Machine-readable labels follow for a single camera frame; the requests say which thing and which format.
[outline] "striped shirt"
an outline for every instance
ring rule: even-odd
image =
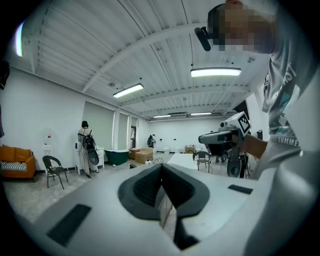
[[[89,129],[89,128],[81,128],[80,130],[79,130],[79,132],[78,132],[78,142],[79,142],[79,145],[80,145],[80,150],[83,148],[83,144],[84,144],[84,136],[87,136],[88,134],[90,134],[90,132],[91,132],[91,136],[92,136],[92,138],[93,139],[95,139],[95,137],[94,137],[94,132],[91,130],[91,129]]]

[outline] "door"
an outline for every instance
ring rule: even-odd
[[[131,132],[130,132],[130,149],[136,147],[136,130],[137,128],[135,126],[131,126]]]

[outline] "white table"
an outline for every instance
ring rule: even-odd
[[[100,147],[100,146],[96,146],[97,149],[97,154],[99,157],[99,163],[97,165],[93,165],[91,164],[90,161],[89,162],[89,167],[91,170],[97,170],[99,166],[102,166],[103,168],[105,167],[105,158],[104,158],[104,147]],[[80,170],[84,169],[84,160],[82,158],[82,154],[79,155],[79,148],[75,148],[75,169],[78,171],[78,175],[80,175]]]
[[[188,169],[198,170],[197,162],[193,160],[192,154],[174,154],[168,161],[170,165],[177,165]]]

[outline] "gray t-shirt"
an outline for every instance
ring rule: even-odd
[[[277,167],[300,150],[286,114],[310,83],[318,65],[304,32],[282,8],[276,13],[276,37],[275,52],[270,55],[265,77],[262,108],[269,116],[270,139],[256,166],[254,179],[258,179],[266,168]]]

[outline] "metal chair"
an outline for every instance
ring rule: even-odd
[[[205,164],[205,168],[207,168],[207,163],[209,165],[208,167],[208,172],[210,171],[210,154],[208,152],[205,151],[199,151],[197,153],[195,153],[195,157],[198,156],[198,160],[197,160],[197,165],[198,165],[198,171],[199,171],[199,165],[204,163]]]
[[[52,167],[51,160],[57,162],[59,167]],[[47,187],[49,188],[49,175],[52,175],[53,180],[55,180],[55,175],[57,175],[59,177],[59,179],[60,179],[60,183],[61,183],[62,188],[65,189],[64,185],[62,184],[62,181],[61,181],[59,173],[64,172],[65,177],[66,177],[66,181],[69,182],[69,180],[68,180],[67,173],[66,173],[65,169],[61,166],[60,161],[57,158],[55,158],[55,157],[53,157],[51,155],[45,155],[42,158],[42,161],[43,161],[43,163],[45,165],[45,168],[46,168],[46,170],[48,172],[47,176],[46,176]]]

